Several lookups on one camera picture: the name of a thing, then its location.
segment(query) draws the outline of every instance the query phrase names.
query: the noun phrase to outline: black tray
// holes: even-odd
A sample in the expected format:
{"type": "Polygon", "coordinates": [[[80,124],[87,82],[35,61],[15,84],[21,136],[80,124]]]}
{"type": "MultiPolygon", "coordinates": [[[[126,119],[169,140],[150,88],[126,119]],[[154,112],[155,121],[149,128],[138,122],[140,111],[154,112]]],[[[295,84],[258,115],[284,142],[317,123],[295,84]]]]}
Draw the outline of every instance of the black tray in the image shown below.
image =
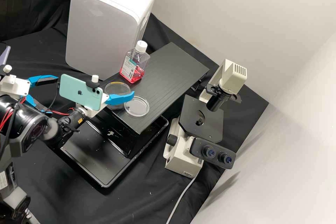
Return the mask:
{"type": "Polygon", "coordinates": [[[98,117],[85,122],[79,127],[80,132],[75,133],[61,148],[61,151],[75,161],[97,183],[107,188],[168,126],[168,121],[160,116],[140,135],[134,135],[122,124],[120,127],[116,119],[110,119],[108,130],[113,132],[115,135],[113,137],[111,134],[107,136],[107,131],[103,129],[106,123],[99,122],[100,119],[101,117],[98,117]],[[116,144],[117,138],[120,138],[119,143],[131,144],[127,155],[116,144]]]}

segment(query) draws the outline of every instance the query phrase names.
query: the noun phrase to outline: white speaker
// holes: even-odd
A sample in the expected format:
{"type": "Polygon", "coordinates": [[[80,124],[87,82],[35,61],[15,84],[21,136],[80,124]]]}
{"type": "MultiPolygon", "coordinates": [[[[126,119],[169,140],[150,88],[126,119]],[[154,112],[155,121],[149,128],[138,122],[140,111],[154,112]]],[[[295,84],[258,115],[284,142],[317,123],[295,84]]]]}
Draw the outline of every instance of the white speaker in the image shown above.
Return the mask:
{"type": "Polygon", "coordinates": [[[66,62],[102,80],[142,39],[154,0],[71,0],[66,62]]]}

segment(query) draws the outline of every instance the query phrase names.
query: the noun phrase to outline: gray cable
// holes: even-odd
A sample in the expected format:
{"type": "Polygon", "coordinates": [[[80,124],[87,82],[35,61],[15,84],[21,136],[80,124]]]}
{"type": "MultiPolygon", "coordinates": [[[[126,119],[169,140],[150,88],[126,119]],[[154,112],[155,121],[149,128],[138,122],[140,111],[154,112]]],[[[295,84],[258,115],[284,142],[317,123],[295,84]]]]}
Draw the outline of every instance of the gray cable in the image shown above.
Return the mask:
{"type": "Polygon", "coordinates": [[[173,217],[173,215],[174,215],[174,213],[175,213],[175,210],[176,210],[177,206],[179,205],[179,203],[180,203],[180,201],[181,201],[183,195],[186,193],[186,191],[189,189],[189,187],[190,187],[190,186],[192,185],[192,183],[195,181],[195,179],[196,179],[196,177],[197,177],[198,174],[199,174],[199,172],[196,174],[196,176],[190,181],[190,183],[187,185],[187,187],[186,187],[186,188],[184,189],[184,191],[181,193],[181,195],[180,195],[179,199],[177,200],[177,202],[176,202],[176,204],[175,204],[175,206],[174,206],[174,208],[173,208],[171,214],[169,215],[169,218],[168,218],[166,224],[169,224],[169,222],[170,222],[171,218],[173,217]]]}

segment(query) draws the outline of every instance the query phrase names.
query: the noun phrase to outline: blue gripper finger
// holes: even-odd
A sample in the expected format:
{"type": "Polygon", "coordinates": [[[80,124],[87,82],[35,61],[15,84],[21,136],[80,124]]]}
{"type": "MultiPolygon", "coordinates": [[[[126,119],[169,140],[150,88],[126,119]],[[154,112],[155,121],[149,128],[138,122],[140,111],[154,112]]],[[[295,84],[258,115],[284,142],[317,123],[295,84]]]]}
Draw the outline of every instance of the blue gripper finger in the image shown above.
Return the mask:
{"type": "Polygon", "coordinates": [[[130,94],[125,95],[117,95],[117,94],[109,94],[109,98],[105,102],[107,105],[118,105],[124,102],[128,102],[133,99],[134,97],[134,91],[132,91],[130,94]]]}
{"type": "Polygon", "coordinates": [[[58,80],[58,77],[54,75],[38,75],[29,77],[27,80],[30,81],[30,86],[40,86],[50,83],[55,83],[58,80]]]}

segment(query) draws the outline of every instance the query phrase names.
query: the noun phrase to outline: white bottle cap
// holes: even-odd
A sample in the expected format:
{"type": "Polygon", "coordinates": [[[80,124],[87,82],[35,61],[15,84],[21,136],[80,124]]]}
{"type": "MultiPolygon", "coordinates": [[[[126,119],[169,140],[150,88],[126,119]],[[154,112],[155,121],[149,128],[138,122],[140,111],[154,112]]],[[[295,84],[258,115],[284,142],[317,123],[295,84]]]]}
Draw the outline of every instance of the white bottle cap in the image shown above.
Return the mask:
{"type": "Polygon", "coordinates": [[[98,75],[92,75],[91,81],[94,83],[98,83],[99,76],[98,75]]]}
{"type": "Polygon", "coordinates": [[[3,71],[8,74],[12,70],[12,67],[10,65],[5,65],[3,68],[3,71]]]}
{"type": "Polygon", "coordinates": [[[147,49],[147,43],[143,40],[139,40],[137,43],[137,45],[135,46],[135,49],[139,52],[139,53],[145,53],[146,49],[147,49]]]}

